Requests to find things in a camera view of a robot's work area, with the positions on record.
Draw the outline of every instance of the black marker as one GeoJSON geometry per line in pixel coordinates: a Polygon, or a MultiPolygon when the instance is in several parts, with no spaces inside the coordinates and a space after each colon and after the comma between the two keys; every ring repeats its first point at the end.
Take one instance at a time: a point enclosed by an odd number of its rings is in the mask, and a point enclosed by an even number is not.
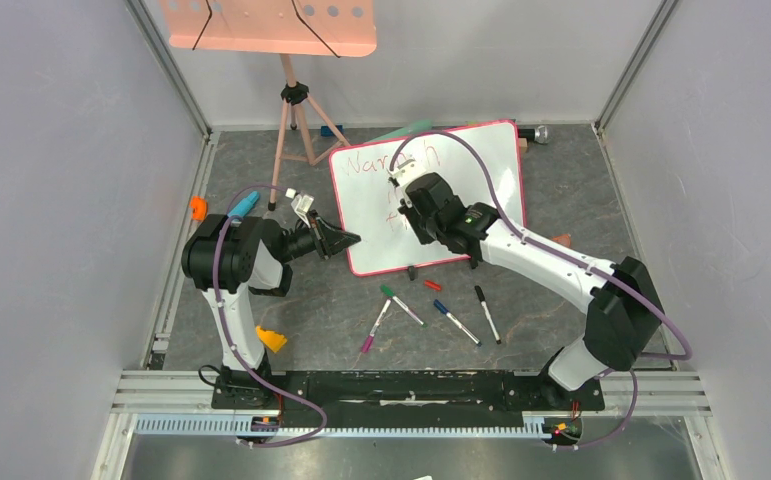
{"type": "Polygon", "coordinates": [[[485,310],[485,318],[488,319],[488,324],[491,325],[491,331],[494,332],[494,338],[497,340],[497,345],[500,345],[503,341],[500,340],[500,334],[497,333],[497,327],[494,325],[494,320],[491,320],[491,312],[488,311],[488,304],[485,303],[485,294],[482,293],[482,289],[479,288],[479,285],[475,285],[473,288],[476,290],[479,304],[482,305],[482,309],[485,310]]]}

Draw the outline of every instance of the black elastic cord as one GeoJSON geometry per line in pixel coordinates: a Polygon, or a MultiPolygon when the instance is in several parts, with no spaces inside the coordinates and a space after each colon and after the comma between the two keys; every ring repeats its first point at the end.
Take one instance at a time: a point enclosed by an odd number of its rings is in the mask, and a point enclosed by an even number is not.
{"type": "Polygon", "coordinates": [[[202,383],[208,385],[211,388],[214,388],[215,386],[217,386],[217,384],[215,382],[209,382],[208,379],[206,379],[202,375],[202,369],[203,368],[208,368],[208,369],[214,371],[214,373],[216,373],[218,375],[220,375],[220,370],[217,367],[215,367],[214,365],[203,365],[203,366],[201,366],[200,368],[197,369],[197,375],[200,377],[200,380],[202,380],[202,383]]]}
{"type": "Polygon", "coordinates": [[[208,0],[205,0],[205,6],[208,7],[208,18],[205,19],[205,25],[202,26],[202,30],[200,30],[200,34],[197,37],[197,41],[194,42],[194,48],[192,48],[191,51],[194,51],[197,49],[197,44],[199,43],[199,40],[202,38],[202,34],[205,33],[205,29],[208,27],[208,22],[210,22],[211,17],[214,16],[214,10],[212,10],[211,5],[208,4],[208,0]]]}
{"type": "Polygon", "coordinates": [[[320,40],[320,43],[322,43],[322,44],[323,44],[323,46],[325,46],[326,48],[328,48],[328,49],[329,49],[329,51],[330,51],[330,52],[332,52],[332,55],[335,55],[335,58],[341,58],[341,56],[340,56],[340,55],[338,55],[337,53],[335,53],[335,50],[332,50],[332,47],[330,47],[330,46],[329,46],[329,44],[328,44],[328,43],[326,43],[326,40],[324,40],[324,39],[320,38],[320,35],[318,35],[318,34],[317,34],[317,32],[315,32],[315,31],[314,31],[314,29],[313,29],[313,28],[311,28],[311,26],[310,26],[308,23],[306,23],[306,21],[305,21],[305,20],[303,19],[303,17],[300,15],[300,11],[299,11],[299,10],[297,10],[297,0],[291,0],[291,5],[293,5],[293,7],[294,7],[294,13],[296,13],[296,14],[297,14],[297,19],[298,19],[298,20],[299,20],[299,21],[300,21],[300,22],[301,22],[303,25],[305,25],[305,26],[306,26],[306,28],[308,29],[308,31],[310,31],[310,32],[312,33],[312,35],[314,35],[315,37],[317,37],[317,39],[318,39],[318,40],[320,40]]]}

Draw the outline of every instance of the tripod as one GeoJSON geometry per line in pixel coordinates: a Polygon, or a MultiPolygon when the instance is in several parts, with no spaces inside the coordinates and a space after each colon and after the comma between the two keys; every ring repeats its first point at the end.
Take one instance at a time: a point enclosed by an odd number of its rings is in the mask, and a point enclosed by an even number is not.
{"type": "MultiPolygon", "coordinates": [[[[344,137],[344,135],[338,130],[338,127],[329,119],[326,112],[320,108],[320,105],[309,93],[308,86],[297,82],[297,77],[294,75],[294,67],[291,65],[291,56],[287,53],[280,53],[279,57],[282,60],[282,68],[285,70],[285,88],[282,89],[282,120],[279,123],[279,139],[276,142],[276,156],[273,161],[273,185],[279,181],[279,171],[282,168],[282,160],[299,160],[301,162],[308,162],[309,165],[317,165],[318,162],[323,160],[329,155],[332,150],[339,146],[350,146],[350,142],[344,137]],[[308,122],[305,118],[305,108],[303,102],[308,100],[309,105],[314,111],[323,119],[326,125],[332,130],[335,138],[338,139],[334,145],[327,148],[325,152],[319,156],[314,156],[314,146],[311,143],[311,133],[308,131],[308,122]],[[299,121],[300,133],[303,136],[303,145],[305,146],[305,156],[286,154],[285,151],[285,131],[288,126],[288,116],[290,115],[291,130],[297,129],[297,121],[299,121]]],[[[267,204],[267,209],[273,211],[276,209],[276,190],[270,192],[270,203],[267,204]]]]}

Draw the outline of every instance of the green marker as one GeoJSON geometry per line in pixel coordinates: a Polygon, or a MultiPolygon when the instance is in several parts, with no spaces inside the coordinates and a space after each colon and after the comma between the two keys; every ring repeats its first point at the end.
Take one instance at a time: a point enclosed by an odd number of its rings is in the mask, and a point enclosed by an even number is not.
{"type": "Polygon", "coordinates": [[[391,298],[391,300],[393,300],[393,301],[394,301],[394,303],[396,303],[397,305],[399,305],[399,306],[400,306],[400,308],[402,308],[403,310],[405,310],[405,311],[406,311],[406,313],[408,313],[408,314],[409,314],[409,316],[410,316],[410,317],[412,317],[412,319],[413,319],[415,322],[419,323],[421,327],[425,327],[425,326],[426,326],[426,324],[425,324],[425,323],[423,323],[423,320],[419,319],[419,318],[417,317],[417,315],[415,315],[415,313],[411,311],[411,308],[409,308],[409,307],[408,307],[408,305],[406,305],[405,303],[403,303],[403,301],[402,301],[402,300],[400,300],[399,298],[397,298],[397,296],[396,296],[396,295],[394,295],[394,292],[392,292],[390,288],[388,288],[388,287],[387,287],[387,286],[385,286],[385,285],[382,285],[382,286],[380,286],[379,288],[380,288],[380,289],[382,289],[382,293],[384,293],[385,295],[388,295],[388,296],[391,298]]]}

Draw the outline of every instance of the pink music stand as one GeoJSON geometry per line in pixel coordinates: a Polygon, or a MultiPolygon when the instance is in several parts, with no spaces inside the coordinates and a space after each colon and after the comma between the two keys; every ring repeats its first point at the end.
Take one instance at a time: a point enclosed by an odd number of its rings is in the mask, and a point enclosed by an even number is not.
{"type": "MultiPolygon", "coordinates": [[[[179,48],[278,53],[285,71],[282,116],[273,164],[273,185],[279,180],[282,160],[300,160],[316,165],[332,150],[350,142],[314,99],[307,86],[297,82],[291,55],[363,57],[376,49],[373,0],[159,0],[170,30],[170,45],[179,48]],[[319,35],[321,42],[297,14],[319,35]],[[314,155],[303,102],[332,130],[338,141],[319,156],[314,155]],[[290,115],[292,130],[303,137],[306,155],[284,153],[285,132],[290,115]]],[[[270,193],[268,209],[276,208],[276,191],[270,193]]]]}

